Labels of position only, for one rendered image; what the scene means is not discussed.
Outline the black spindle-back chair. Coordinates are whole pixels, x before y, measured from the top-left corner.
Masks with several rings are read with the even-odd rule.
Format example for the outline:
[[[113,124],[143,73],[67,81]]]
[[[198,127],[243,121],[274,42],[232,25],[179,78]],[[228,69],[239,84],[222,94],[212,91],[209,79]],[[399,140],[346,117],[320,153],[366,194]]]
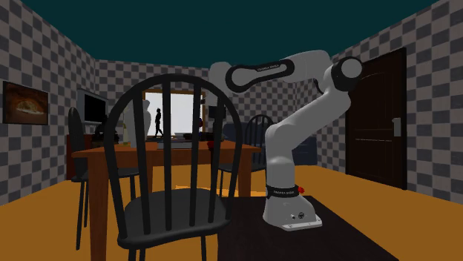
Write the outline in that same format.
[[[167,132],[171,131],[171,84],[175,82],[189,83],[194,88],[190,186],[178,190],[171,187],[171,156],[173,149],[168,148],[171,138],[167,134]],[[166,132],[163,138],[165,143],[163,149],[164,188],[158,192],[148,190],[147,153],[142,115],[142,93],[154,85],[161,85],[162,87],[163,127]],[[211,187],[210,189],[198,188],[199,113],[202,90],[207,90],[217,97],[218,107],[226,107],[226,112],[229,112],[233,118],[236,133],[240,133],[239,116],[226,94],[204,79],[185,74],[170,73],[145,79],[123,94],[111,110],[105,124],[105,158],[119,230],[117,242],[120,247],[129,251],[128,261],[145,261],[146,250],[158,245],[194,237],[205,239],[208,235],[217,234],[231,221],[231,209],[237,183],[237,171],[240,164],[243,138],[242,136],[236,138],[229,196],[226,200],[222,200],[217,195],[217,172],[220,162],[224,119],[222,116],[219,119],[214,119],[214,149],[208,149],[211,159]],[[113,145],[116,124],[120,114],[128,106],[129,102],[133,102],[134,108],[137,136],[137,146],[135,148],[137,150],[141,195],[124,205],[122,203],[116,153]]]
[[[70,108],[68,112],[68,130],[70,135],[70,149],[72,152],[83,151],[85,149],[84,131],[82,120],[76,108]],[[88,161],[86,158],[74,159],[76,175],[71,178],[72,182],[80,184],[79,207],[76,228],[76,250],[80,249],[82,227],[88,224]],[[131,199],[136,198],[135,176],[139,174],[138,168],[119,168],[119,178],[130,179]]]
[[[260,153],[252,154],[252,172],[266,170],[266,151],[265,151],[265,132],[270,125],[273,125],[270,117],[263,114],[253,116],[247,123],[242,122],[243,142],[244,144],[260,148]],[[233,124],[226,124],[223,127],[223,136],[226,140],[235,141],[236,134]],[[220,163],[220,196],[223,189],[223,174],[231,173],[231,163]]]

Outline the bright window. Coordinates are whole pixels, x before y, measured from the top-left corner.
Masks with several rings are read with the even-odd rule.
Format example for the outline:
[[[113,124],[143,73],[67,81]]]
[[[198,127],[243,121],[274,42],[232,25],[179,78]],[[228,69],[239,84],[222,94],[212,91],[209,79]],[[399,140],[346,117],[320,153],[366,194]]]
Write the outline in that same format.
[[[151,114],[151,126],[148,130],[148,136],[160,136],[156,134],[156,115],[157,109],[161,110],[160,118],[160,130],[166,134],[163,127],[163,106],[162,106],[162,92],[161,90],[155,90],[154,92],[146,91],[145,100],[150,102],[148,106],[148,112]],[[193,103],[194,94],[190,92],[171,92],[171,131],[167,134],[172,136],[176,133],[191,133],[192,132],[192,121],[193,121]]]

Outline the grey flat tablet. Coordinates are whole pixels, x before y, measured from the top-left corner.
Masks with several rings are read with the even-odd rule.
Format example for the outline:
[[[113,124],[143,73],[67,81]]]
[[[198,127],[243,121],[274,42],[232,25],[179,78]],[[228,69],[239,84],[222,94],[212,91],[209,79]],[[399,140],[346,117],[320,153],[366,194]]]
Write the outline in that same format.
[[[157,148],[159,150],[163,150],[165,148],[165,143],[164,142],[158,142],[157,143]],[[192,142],[171,142],[170,145],[168,146],[169,149],[191,149],[192,148]]]

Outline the black human figure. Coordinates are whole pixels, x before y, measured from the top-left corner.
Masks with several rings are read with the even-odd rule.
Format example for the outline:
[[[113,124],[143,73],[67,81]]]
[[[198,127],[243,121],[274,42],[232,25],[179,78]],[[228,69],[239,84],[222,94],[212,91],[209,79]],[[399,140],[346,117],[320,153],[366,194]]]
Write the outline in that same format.
[[[160,137],[163,138],[163,131],[160,128],[160,120],[161,120],[161,110],[157,108],[157,113],[155,116],[155,135],[154,137],[157,137],[158,134],[160,134]]]

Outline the dark blue sofa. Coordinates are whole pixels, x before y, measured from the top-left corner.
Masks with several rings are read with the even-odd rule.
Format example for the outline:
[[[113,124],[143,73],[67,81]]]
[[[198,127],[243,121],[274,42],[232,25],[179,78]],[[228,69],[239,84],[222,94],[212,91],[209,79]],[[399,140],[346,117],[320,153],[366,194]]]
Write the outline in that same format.
[[[317,165],[317,140],[310,136],[292,150],[295,165]]]

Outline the black rounded object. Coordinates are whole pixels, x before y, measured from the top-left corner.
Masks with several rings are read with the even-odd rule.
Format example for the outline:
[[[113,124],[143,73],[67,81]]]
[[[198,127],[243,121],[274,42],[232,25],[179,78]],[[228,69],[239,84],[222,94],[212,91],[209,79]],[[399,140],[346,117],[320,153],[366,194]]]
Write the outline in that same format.
[[[105,134],[105,123],[102,122],[100,125],[96,127],[95,133],[92,136],[92,141],[102,142],[104,139],[104,134]],[[119,142],[119,135],[116,131],[114,132],[114,142],[116,144]]]

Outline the white cabinet with black screen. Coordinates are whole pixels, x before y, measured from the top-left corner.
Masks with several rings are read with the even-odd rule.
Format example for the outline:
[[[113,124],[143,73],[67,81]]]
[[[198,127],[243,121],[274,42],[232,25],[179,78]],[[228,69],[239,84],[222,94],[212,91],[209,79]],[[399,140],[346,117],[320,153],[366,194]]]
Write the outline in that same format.
[[[85,127],[96,127],[108,115],[108,100],[81,88],[77,89],[76,109]]]

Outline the brown wooden table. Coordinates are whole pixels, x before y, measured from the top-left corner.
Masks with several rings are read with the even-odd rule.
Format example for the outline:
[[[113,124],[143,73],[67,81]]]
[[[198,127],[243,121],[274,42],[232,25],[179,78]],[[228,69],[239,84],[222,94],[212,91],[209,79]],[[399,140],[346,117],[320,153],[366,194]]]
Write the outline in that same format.
[[[156,142],[146,142],[148,190],[153,187],[153,167],[163,166],[163,150],[158,149]],[[113,145],[117,166],[134,168],[137,166],[137,150],[130,145]],[[232,163],[235,142],[223,141],[220,146],[220,163]],[[238,196],[251,196],[252,154],[261,149],[251,145],[243,145],[237,174]],[[191,149],[172,150],[171,165],[191,165]],[[89,214],[91,261],[107,260],[107,223],[108,223],[108,167],[104,148],[93,148],[72,153],[74,159],[86,158],[89,178]],[[200,165],[211,162],[207,142],[199,142]]]

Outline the dark brown door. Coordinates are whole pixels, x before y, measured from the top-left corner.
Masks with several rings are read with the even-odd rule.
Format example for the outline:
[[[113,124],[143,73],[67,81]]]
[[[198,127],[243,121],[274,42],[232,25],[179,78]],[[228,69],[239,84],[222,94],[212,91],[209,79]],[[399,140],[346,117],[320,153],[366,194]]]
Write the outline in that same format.
[[[346,112],[346,173],[407,188],[407,49],[371,59]]]

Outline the dark robot stand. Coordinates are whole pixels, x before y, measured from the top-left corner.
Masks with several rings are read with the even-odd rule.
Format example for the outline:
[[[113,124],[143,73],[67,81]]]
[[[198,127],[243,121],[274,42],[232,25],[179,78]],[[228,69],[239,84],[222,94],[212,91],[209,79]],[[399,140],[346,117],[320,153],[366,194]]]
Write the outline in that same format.
[[[238,197],[218,235],[217,261],[399,261],[312,196],[322,226],[285,231],[263,220],[263,196]]]

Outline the dark framed wall picture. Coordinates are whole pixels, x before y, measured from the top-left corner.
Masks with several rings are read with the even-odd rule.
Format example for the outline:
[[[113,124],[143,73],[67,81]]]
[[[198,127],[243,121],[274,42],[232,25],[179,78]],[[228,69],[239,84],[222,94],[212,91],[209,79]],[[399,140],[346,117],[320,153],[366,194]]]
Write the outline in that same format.
[[[12,82],[3,82],[3,123],[48,124],[48,93]]]

